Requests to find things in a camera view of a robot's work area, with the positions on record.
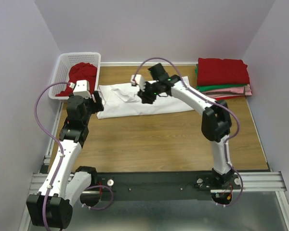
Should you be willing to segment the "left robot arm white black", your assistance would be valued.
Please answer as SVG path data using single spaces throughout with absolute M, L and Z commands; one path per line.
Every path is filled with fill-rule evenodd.
M 89 134 L 91 115 L 103 111 L 99 92 L 89 98 L 72 94 L 66 105 L 67 116 L 59 133 L 58 150 L 48 176 L 36 194 L 30 194 L 26 205 L 33 225 L 66 229 L 71 221 L 73 206 L 81 193 L 97 185 L 93 167 L 80 167 L 70 180 L 74 162 Z

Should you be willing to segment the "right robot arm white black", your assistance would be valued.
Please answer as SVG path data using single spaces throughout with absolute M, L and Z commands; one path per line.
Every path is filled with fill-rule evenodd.
M 153 79 L 152 83 L 145 81 L 138 73 L 131 77 L 131 85 L 139 87 L 137 95 L 142 103 L 153 104 L 157 96 L 165 93 L 184 102 L 202 116 L 201 132 L 211 142 L 212 147 L 212 184 L 216 188 L 224 188 L 235 173 L 229 151 L 229 140 L 232 138 L 231 118 L 234 114 L 229 110 L 226 101 L 217 101 L 196 91 L 183 80 L 180 73 L 169 76 L 160 63 L 148 70 Z

